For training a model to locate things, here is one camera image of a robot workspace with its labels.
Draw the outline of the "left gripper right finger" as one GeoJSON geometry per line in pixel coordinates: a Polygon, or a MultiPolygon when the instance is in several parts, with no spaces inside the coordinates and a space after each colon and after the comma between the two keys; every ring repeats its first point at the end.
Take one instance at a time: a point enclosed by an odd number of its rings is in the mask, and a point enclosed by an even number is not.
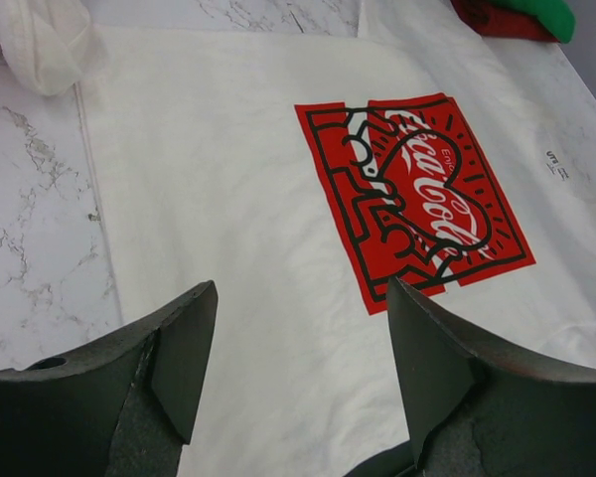
{"type": "Polygon", "coordinates": [[[397,278],[387,319],[416,470],[596,476],[596,369],[514,344],[397,278]]]}

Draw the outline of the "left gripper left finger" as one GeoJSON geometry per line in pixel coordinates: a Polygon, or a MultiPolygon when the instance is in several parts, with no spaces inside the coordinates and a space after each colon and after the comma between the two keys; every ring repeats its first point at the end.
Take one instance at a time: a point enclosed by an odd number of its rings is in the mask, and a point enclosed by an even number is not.
{"type": "Polygon", "coordinates": [[[0,370],[0,476],[176,475],[217,309],[205,281],[81,347],[0,370]]]}

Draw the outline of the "white Coca-Cola t-shirt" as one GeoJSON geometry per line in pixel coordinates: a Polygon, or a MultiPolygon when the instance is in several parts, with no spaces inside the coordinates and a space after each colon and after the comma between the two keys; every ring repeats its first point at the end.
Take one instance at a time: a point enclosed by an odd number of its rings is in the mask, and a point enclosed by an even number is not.
{"type": "Polygon", "coordinates": [[[180,475],[341,476],[406,440],[393,276],[596,368],[596,101],[559,47],[445,1],[367,1],[354,38],[96,33],[79,105],[122,315],[218,290],[180,475]]]}

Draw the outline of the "white crumpled t-shirt in basket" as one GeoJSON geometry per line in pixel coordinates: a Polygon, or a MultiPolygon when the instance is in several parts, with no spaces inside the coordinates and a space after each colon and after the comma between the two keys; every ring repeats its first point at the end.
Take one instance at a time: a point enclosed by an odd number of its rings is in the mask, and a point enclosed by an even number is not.
{"type": "Polygon", "coordinates": [[[82,77],[94,47],[93,23],[75,0],[0,0],[0,48],[19,83],[43,96],[82,77]]]}

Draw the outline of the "dark red folded t-shirt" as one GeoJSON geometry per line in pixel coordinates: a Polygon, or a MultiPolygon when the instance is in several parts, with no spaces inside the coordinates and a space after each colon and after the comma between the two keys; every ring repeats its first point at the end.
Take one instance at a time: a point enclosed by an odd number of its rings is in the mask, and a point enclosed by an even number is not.
{"type": "Polygon", "coordinates": [[[451,0],[457,16],[483,37],[557,43],[558,40],[527,13],[497,6],[490,1],[451,0]]]}

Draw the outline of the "green folded t-shirt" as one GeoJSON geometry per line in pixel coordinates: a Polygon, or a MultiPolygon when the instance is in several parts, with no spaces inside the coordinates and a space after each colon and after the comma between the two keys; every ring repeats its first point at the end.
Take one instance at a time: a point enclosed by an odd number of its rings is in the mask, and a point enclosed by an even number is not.
{"type": "Polygon", "coordinates": [[[560,43],[568,44],[575,33],[575,15],[563,0],[497,0],[495,4],[534,17],[560,43]]]}

